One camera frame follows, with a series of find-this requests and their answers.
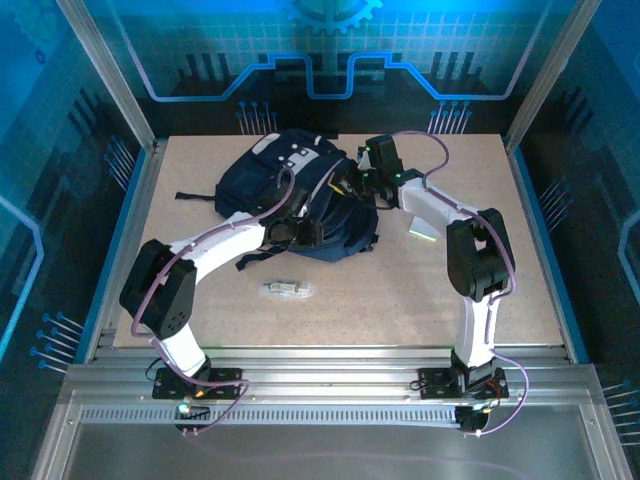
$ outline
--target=metal base plate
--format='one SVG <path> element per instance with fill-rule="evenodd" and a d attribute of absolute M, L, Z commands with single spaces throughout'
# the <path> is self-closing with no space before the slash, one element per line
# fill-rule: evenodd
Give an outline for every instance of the metal base plate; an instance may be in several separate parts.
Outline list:
<path fill-rule="evenodd" d="M 228 382 L 242 378 L 240 368 L 212 368 L 209 371 L 209 382 Z M 241 386 L 220 387 L 208 390 L 198 400 L 235 400 L 240 395 Z M 152 397 L 162 400 L 182 400 L 193 395 L 193 386 L 173 373 L 169 368 L 159 368 Z"/>

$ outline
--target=gear logo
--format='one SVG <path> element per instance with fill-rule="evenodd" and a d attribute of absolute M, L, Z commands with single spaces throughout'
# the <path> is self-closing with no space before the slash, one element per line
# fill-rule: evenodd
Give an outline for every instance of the gear logo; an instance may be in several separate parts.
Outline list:
<path fill-rule="evenodd" d="M 362 19 L 370 20 L 372 10 L 382 7 L 380 0 L 281 0 L 281 7 L 300 27 L 311 27 L 313 33 L 325 30 L 347 33 L 348 27 L 359 28 Z"/>

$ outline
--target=metal frame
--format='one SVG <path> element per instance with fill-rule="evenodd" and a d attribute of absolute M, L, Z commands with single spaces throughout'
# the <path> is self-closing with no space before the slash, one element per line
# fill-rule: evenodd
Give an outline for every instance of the metal frame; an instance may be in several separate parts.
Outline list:
<path fill-rule="evenodd" d="M 513 153 L 533 118 L 561 73 L 582 33 L 589 24 L 600 0 L 579 0 L 567 19 L 538 78 L 529 91 L 507 134 L 507 151 L 520 190 L 538 255 L 549 282 L 549 289 L 560 319 L 568 351 L 550 346 L 503 346 L 501 353 L 518 359 L 528 369 L 532 390 L 528 406 L 579 406 L 594 462 L 603 479 L 632 478 L 608 413 L 602 390 L 592 365 L 576 365 L 580 352 L 571 341 L 574 332 L 565 317 L 563 299 L 556 291 L 552 268 L 541 245 L 541 235 L 532 215 L 532 206 L 523 189 L 522 172 Z M 87 55 L 93 62 L 109 92 L 147 152 L 155 146 L 155 137 L 142 110 L 118 68 L 104 38 L 82 0 L 58 0 L 58 5 Z M 130 265 L 137 253 L 137 240 L 144 228 L 155 181 L 160 169 L 165 145 L 161 144 L 145 162 L 140 182 L 129 209 L 113 263 L 106 278 L 105 295 L 96 315 L 96 328 L 86 356 L 89 362 L 70 366 L 58 403 L 50 420 L 43 447 L 33 473 L 34 479 L 59 479 L 73 451 L 80 423 L 109 422 L 173 423 L 171 412 L 176 402 L 149 398 L 151 384 L 144 370 L 154 359 L 151 349 L 114 349 L 112 323 L 115 315 L 117 286 L 124 281 L 124 266 Z M 409 389 L 416 369 L 425 366 L 447 366 L 448 348 L 372 348 L 372 347 L 310 347 L 310 348 L 234 348 L 208 350 L 217 365 L 243 368 L 251 380 L 252 389 L 240 404 L 240 412 L 265 412 L 269 409 L 301 409 L 316 412 L 335 411 L 337 407 L 350 412 L 446 411 L 448 405 L 438 400 L 420 400 Z M 507 374 L 513 405 L 523 388 L 520 374 L 511 365 L 502 365 Z M 224 403 L 207 404 L 213 409 Z M 243 418 L 232 417 L 231 422 Z M 377 415 L 369 422 L 382 422 Z"/>
<path fill-rule="evenodd" d="M 573 50 L 582 38 L 582 34 L 589 26 L 593 15 L 602 0 L 578 0 L 569 14 L 558 38 L 551 47 L 551 51 L 540 67 L 540 73 L 527 92 L 518 113 L 506 135 L 507 153 L 515 152 L 525 133 L 529 130 L 540 107 L 547 99 L 551 88 L 564 70 Z"/>
<path fill-rule="evenodd" d="M 156 137 L 86 5 L 82 0 L 57 2 L 140 146 L 150 151 Z"/>
<path fill-rule="evenodd" d="M 84 363 L 92 358 L 100 332 L 105 328 L 114 328 L 113 322 L 120 316 L 118 292 L 124 285 L 129 266 L 136 258 L 145 223 L 140 220 L 146 219 L 149 213 L 166 148 L 166 140 L 160 141 L 150 154 L 146 157 L 141 154 L 136 162 L 131 187 L 125 197 L 105 267 L 89 309 L 85 331 L 80 339 L 76 363 Z"/>
<path fill-rule="evenodd" d="M 175 423 L 173 412 L 179 402 L 150 398 L 152 384 L 145 379 L 144 370 L 155 358 L 153 351 L 115 349 L 113 336 L 113 331 L 104 332 L 94 359 L 69 368 L 34 480 L 63 478 L 79 423 Z M 580 407 L 600 478 L 632 478 L 592 365 L 570 363 L 562 347 L 510 346 L 499 350 L 528 369 L 532 385 L 528 407 Z M 448 364 L 448 348 L 274 347 L 210 349 L 207 354 L 221 367 L 243 368 L 245 378 L 252 382 L 238 413 L 228 420 L 232 424 L 393 422 L 430 426 L 440 422 L 446 426 L 450 420 L 447 406 L 463 404 L 420 400 L 419 393 L 409 388 L 417 368 Z M 513 406 L 522 393 L 522 377 L 511 365 L 501 366 L 512 392 L 504 404 Z M 228 403 L 198 402 L 214 411 Z M 336 411 L 346 413 L 334 416 Z M 311 416 L 300 418 L 299 412 L 311 412 Z M 433 412 L 444 413 L 438 418 Z M 354 421 L 354 415 L 360 415 L 359 419 Z"/>

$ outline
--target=small white object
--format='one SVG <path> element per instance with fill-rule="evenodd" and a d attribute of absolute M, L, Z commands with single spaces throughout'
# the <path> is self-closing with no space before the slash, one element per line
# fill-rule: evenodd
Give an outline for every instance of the small white object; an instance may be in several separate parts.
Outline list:
<path fill-rule="evenodd" d="M 255 153 L 256 155 L 258 155 L 265 148 L 267 148 L 271 142 L 274 142 L 278 138 L 280 138 L 280 134 L 279 133 L 271 133 L 271 134 L 267 135 L 266 137 L 264 137 L 262 140 L 260 140 L 258 143 L 256 143 L 253 146 L 253 148 L 251 149 L 251 151 L 253 153 Z"/>
<path fill-rule="evenodd" d="M 312 294 L 312 286 L 309 282 L 274 280 L 260 285 L 260 293 L 277 297 L 307 298 Z"/>

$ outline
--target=backpack strap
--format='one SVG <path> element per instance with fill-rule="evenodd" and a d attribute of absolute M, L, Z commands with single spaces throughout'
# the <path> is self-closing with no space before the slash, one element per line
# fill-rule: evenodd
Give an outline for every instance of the backpack strap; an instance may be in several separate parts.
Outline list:
<path fill-rule="evenodd" d="M 176 192 L 175 200 L 204 200 L 205 202 L 215 202 L 213 195 L 199 195 L 197 193 Z"/>
<path fill-rule="evenodd" d="M 279 253 L 284 252 L 287 247 L 282 245 L 276 245 L 275 247 L 271 247 L 266 252 L 262 253 L 250 253 L 248 255 L 243 256 L 240 260 L 236 262 L 236 269 L 241 272 L 247 266 L 247 264 L 251 262 L 261 262 L 263 260 L 267 260 L 268 258 L 274 257 Z"/>

